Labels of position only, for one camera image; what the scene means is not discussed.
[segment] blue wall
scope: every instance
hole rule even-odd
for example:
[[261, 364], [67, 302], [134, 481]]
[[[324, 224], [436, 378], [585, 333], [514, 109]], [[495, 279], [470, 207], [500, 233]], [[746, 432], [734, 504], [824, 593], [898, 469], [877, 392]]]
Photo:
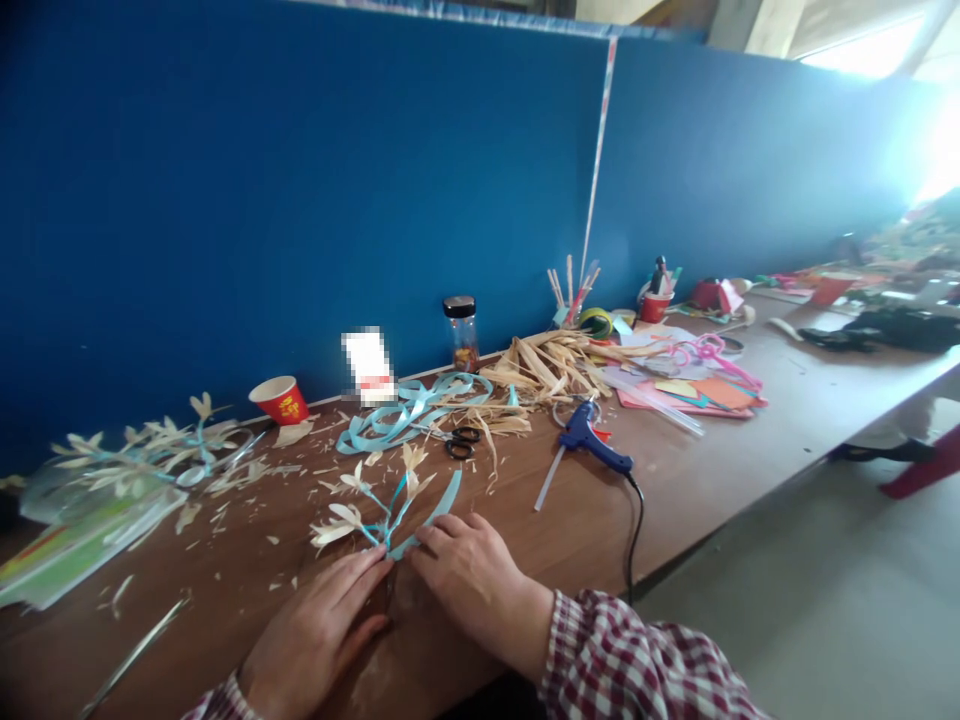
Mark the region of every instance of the blue wall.
[[[9, 26], [0, 472], [68, 431], [188, 421], [203, 390], [240, 417], [272, 375], [335, 394], [351, 326], [382, 326], [401, 375], [442, 365], [449, 294], [478, 297], [483, 352], [546, 327], [544, 269], [581, 249], [605, 41], [166, 5], [39, 3]], [[659, 252], [690, 280], [785, 270], [895, 216], [921, 101], [621, 41], [596, 299], [629, 302]]]
[[607, 121], [591, 302], [635, 298], [663, 253], [679, 294], [710, 275], [794, 270], [920, 189], [940, 93], [797, 62], [624, 40]]

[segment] paper cup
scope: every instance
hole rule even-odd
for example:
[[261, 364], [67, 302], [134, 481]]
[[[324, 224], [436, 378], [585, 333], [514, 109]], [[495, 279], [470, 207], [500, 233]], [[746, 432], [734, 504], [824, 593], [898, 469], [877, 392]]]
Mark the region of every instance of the paper cup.
[[281, 375], [262, 382], [247, 397], [281, 425], [297, 425], [310, 415], [293, 375]]
[[849, 273], [824, 273], [810, 302], [814, 305], [833, 305], [857, 280], [859, 278], [856, 275]]
[[643, 296], [643, 305], [640, 306], [640, 319], [652, 325], [663, 320], [667, 308], [670, 307], [670, 301], [673, 300], [673, 293], [669, 295], [654, 295], [645, 293]]

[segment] jar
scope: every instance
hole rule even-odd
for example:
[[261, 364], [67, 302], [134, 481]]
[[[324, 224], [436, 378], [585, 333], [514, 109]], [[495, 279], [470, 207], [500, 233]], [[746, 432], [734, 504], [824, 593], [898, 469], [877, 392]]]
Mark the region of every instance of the jar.
[[453, 366], [460, 372], [476, 372], [480, 362], [476, 300], [469, 295], [448, 297], [443, 301], [443, 314], [453, 331]]

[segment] glue gun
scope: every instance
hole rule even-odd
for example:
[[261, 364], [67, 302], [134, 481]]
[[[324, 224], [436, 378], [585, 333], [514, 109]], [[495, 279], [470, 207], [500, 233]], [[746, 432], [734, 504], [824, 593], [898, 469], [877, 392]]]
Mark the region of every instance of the glue gun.
[[567, 450], [584, 447], [611, 470], [626, 475], [633, 469], [633, 458], [629, 455], [618, 455], [597, 437], [591, 426], [596, 412], [597, 406], [594, 402], [587, 400], [581, 403], [567, 422], [567, 431], [560, 436], [560, 444]]

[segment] plaid sleeve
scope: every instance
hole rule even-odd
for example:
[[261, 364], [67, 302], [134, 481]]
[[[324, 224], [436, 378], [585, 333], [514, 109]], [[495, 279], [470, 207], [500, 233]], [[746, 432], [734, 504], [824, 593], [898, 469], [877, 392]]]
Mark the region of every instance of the plaid sleeve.
[[253, 709], [237, 686], [234, 672], [225, 683], [207, 692], [200, 703], [183, 716], [182, 720], [263, 720]]
[[593, 590], [556, 593], [539, 694], [549, 717], [769, 717], [706, 635]]

